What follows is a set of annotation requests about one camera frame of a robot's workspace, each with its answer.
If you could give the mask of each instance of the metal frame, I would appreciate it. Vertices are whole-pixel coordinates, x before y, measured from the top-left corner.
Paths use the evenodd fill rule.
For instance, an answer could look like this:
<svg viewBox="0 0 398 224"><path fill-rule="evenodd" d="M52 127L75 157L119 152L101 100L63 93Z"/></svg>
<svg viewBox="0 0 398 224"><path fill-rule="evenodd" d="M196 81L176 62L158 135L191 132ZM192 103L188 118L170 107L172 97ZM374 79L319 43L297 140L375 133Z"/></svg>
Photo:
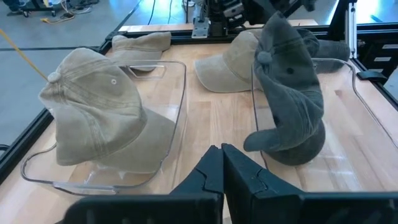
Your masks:
<svg viewBox="0 0 398 224"><path fill-rule="evenodd" d="M341 20L341 15L345 15L347 7L344 4L349 0L340 0L335 15L329 26L300 26L300 28L308 29L314 33L319 39L343 40L345 21ZM130 17L134 13L138 5L127 15ZM125 35L129 38L136 38L147 35L152 32L119 32L118 30L127 19L124 19L115 31L111 32L97 48L101 54L106 54L112 46L112 37L115 35ZM374 69L376 66L382 66L385 70L383 74L389 76L397 63L397 50L383 48L385 44L398 44L398 23L385 24L360 24L358 30L358 53L359 59L351 59L351 61L361 70ZM231 42L242 29L231 30L225 37L209 37L207 39L191 38L192 30L171 30L172 45L182 44L221 44ZM391 57L388 62L377 63L374 61L376 57ZM371 81L375 88L398 110L398 101L393 98L383 87L384 83ZM30 147L45 131L47 126L53 120L52 115L44 109L34 119L28 128L16 139L10 146L9 150L0 157L0 184L15 168L21 158L26 154Z"/></svg>

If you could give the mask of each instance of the cap button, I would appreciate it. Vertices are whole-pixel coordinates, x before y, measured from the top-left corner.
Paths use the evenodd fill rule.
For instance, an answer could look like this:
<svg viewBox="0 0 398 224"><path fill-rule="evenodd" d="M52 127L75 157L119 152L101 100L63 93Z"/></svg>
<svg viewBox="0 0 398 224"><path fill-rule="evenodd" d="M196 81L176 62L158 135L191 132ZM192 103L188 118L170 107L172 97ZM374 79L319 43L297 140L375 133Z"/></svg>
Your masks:
<svg viewBox="0 0 398 224"><path fill-rule="evenodd" d="M49 80L50 83L55 83L61 78L61 74L58 72L52 72L47 79Z"/></svg>
<svg viewBox="0 0 398 224"><path fill-rule="evenodd" d="M272 62L272 56L269 52L262 51L257 55L257 60L261 64L268 64Z"/></svg>

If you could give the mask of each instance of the metal bracket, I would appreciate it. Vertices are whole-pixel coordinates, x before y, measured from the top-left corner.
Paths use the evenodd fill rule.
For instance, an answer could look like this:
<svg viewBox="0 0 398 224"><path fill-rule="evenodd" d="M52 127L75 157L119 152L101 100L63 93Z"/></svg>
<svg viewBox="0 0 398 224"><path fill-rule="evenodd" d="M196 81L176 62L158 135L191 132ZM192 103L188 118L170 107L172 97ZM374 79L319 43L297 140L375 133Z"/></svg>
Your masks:
<svg viewBox="0 0 398 224"><path fill-rule="evenodd" d="M356 30L356 2L350 2L346 11L345 40L350 49L350 58L357 58L358 41Z"/></svg>
<svg viewBox="0 0 398 224"><path fill-rule="evenodd" d="M208 37L209 34L209 18L205 17L204 19L200 19L200 17L196 17L193 20L193 30L192 30L192 38L193 39L204 39Z"/></svg>

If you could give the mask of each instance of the dark gray baseball cap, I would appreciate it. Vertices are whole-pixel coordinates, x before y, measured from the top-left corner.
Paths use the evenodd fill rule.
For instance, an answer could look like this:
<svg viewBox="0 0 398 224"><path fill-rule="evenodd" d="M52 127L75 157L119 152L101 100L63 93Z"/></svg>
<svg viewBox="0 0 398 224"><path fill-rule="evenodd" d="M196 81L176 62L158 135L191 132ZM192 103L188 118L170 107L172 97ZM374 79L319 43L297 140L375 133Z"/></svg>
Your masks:
<svg viewBox="0 0 398 224"><path fill-rule="evenodd" d="M262 30L254 73L276 128L250 134L244 150L263 151L292 166L312 160L325 142L322 91L302 36L280 12Z"/></svg>

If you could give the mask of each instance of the clear plastic bin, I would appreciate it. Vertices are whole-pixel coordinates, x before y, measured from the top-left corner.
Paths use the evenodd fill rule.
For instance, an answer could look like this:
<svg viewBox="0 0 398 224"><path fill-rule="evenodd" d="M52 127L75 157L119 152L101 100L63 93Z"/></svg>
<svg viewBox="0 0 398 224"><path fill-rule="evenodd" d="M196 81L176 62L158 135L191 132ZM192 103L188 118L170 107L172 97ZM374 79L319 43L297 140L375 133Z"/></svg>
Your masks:
<svg viewBox="0 0 398 224"><path fill-rule="evenodd" d="M314 160L297 167L282 165L262 152L266 167L307 192L398 190L398 148L358 94L353 67L334 59L314 58L313 63L325 105L325 145ZM327 72L333 67L341 68ZM252 76L256 128L274 128L266 96Z"/></svg>
<svg viewBox="0 0 398 224"><path fill-rule="evenodd" d="M175 123L169 134L168 154L155 174L133 174L89 161L75 166L56 162L56 146L30 155L23 163L25 180L42 184L67 195L168 194L174 186L182 138L187 120L186 66L176 61L142 60L143 67L154 67L147 73L123 70L139 91L145 108Z"/></svg>

